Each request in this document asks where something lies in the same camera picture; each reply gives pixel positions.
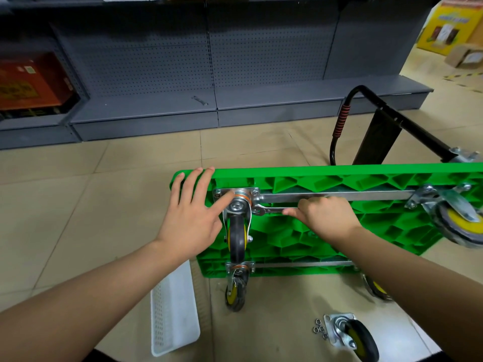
white plastic basket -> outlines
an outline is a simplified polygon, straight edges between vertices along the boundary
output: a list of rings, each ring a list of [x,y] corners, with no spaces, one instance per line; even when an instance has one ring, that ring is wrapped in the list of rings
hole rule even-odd
[[[151,353],[159,357],[198,340],[195,291],[189,261],[151,291]]]

person's left hand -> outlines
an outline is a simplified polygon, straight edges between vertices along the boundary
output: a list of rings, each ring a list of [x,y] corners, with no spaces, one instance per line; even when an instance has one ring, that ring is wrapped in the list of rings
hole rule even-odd
[[[184,173],[180,173],[171,187],[168,212],[155,241],[163,243],[181,263],[208,248],[223,227],[218,215],[229,205],[235,193],[230,191],[211,207],[205,206],[206,192],[214,173],[209,167],[195,186],[196,178],[203,168],[193,170],[186,178],[180,197],[180,186]]]

green plastic platform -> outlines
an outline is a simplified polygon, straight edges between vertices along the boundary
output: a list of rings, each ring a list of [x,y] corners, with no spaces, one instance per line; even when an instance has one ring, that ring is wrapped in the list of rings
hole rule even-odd
[[[206,205],[213,204],[211,190],[214,188],[258,187],[261,190],[279,193],[297,186],[312,192],[320,192],[343,185],[353,190],[365,191],[382,184],[404,190],[426,183],[456,186],[462,182],[473,184],[473,188],[462,195],[475,208],[481,208],[483,163],[217,169],[208,188]],[[405,203],[405,200],[354,201],[351,205],[366,229],[403,249],[421,255],[441,238],[441,234],[433,227],[421,206],[411,210],[404,207]],[[245,260],[253,260],[256,264],[323,261],[334,256],[344,256],[297,219],[277,213],[252,216],[250,235],[253,242],[247,245]],[[205,277],[226,276],[225,262],[229,261],[229,251],[224,236],[223,229],[214,243],[197,256]],[[259,268],[252,276],[341,272],[353,272],[353,267]]]

red box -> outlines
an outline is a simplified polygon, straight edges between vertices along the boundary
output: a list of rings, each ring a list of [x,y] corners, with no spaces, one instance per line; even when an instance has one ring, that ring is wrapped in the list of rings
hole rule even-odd
[[[74,93],[53,53],[0,60],[0,110],[59,106]]]

caster wheel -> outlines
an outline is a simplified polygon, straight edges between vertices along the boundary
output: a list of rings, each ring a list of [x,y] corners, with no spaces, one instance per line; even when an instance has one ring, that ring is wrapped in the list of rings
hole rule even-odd
[[[233,277],[233,289],[228,295],[228,286],[225,291],[225,304],[233,312],[238,312],[245,304],[246,283],[239,277]]]
[[[245,218],[242,215],[233,215],[229,220],[227,242],[230,260],[232,263],[239,264],[245,259],[247,240]]]
[[[383,301],[393,300],[391,296],[389,296],[381,286],[379,286],[376,282],[374,282],[374,280],[371,277],[366,275],[363,275],[362,277],[364,280],[364,284],[371,295]]]
[[[356,349],[355,355],[362,362],[377,362],[379,351],[371,333],[359,320],[348,320],[345,325],[345,332],[354,340]]]
[[[435,216],[438,229],[452,242],[469,248],[483,246],[483,217],[480,214],[480,222],[469,222],[442,202],[436,206]]]

